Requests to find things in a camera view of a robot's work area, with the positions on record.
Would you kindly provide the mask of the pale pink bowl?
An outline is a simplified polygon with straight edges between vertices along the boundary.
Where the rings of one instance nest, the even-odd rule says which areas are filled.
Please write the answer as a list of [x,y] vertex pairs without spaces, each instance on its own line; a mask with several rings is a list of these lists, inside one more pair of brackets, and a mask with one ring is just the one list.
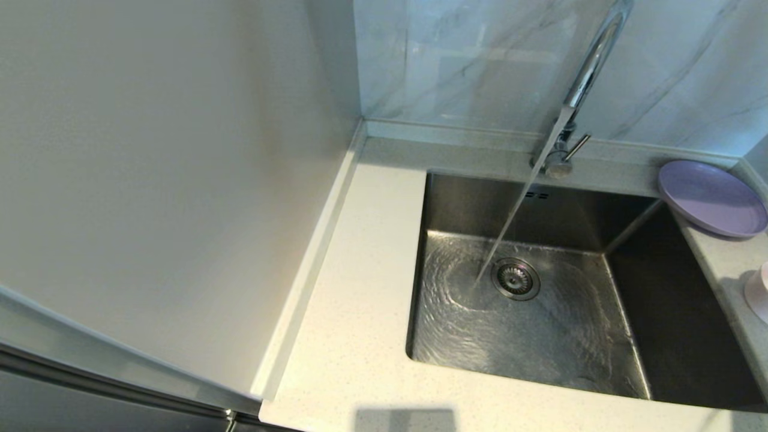
[[749,276],[743,293],[751,311],[768,325],[768,262],[764,262]]

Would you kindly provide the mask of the stainless steel sink basin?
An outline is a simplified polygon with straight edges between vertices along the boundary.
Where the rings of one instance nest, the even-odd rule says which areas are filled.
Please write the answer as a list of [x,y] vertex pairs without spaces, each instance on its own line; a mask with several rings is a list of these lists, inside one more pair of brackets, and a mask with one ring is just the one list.
[[[491,269],[541,289],[514,301]],[[603,394],[768,414],[768,391],[660,199],[428,174],[406,353]]]

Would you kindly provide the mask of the purple plastic plate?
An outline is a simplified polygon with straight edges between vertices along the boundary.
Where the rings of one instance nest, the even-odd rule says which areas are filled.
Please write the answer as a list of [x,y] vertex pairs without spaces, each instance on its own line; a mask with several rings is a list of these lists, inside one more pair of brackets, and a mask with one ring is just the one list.
[[713,165],[670,161],[658,172],[658,188],[669,207],[707,232],[752,238],[768,229],[768,208],[757,192]]

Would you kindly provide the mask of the chrome gooseneck faucet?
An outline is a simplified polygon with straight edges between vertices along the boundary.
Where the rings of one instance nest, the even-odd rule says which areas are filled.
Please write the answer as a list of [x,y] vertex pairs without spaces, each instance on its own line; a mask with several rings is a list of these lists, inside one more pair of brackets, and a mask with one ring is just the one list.
[[634,3],[634,0],[614,0],[607,12],[566,93],[560,113],[553,121],[549,137],[529,160],[532,179],[538,175],[562,179],[573,172],[572,159],[592,138],[592,134],[586,133],[575,145],[569,146],[569,140],[578,128],[576,117],[620,37]]

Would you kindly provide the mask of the round metal drain strainer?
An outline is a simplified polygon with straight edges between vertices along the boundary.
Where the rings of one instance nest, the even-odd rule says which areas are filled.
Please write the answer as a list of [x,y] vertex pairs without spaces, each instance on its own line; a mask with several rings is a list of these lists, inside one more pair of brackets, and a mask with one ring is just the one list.
[[493,263],[491,281],[494,287],[514,301],[535,298],[541,289],[539,273],[529,262],[518,258],[502,258]]

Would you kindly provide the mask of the tall white cabinet grey front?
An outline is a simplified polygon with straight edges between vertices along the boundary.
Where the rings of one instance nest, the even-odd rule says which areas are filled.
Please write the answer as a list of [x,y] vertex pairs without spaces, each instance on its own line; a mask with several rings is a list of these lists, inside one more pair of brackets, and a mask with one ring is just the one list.
[[354,0],[0,0],[0,349],[257,415],[361,128]]

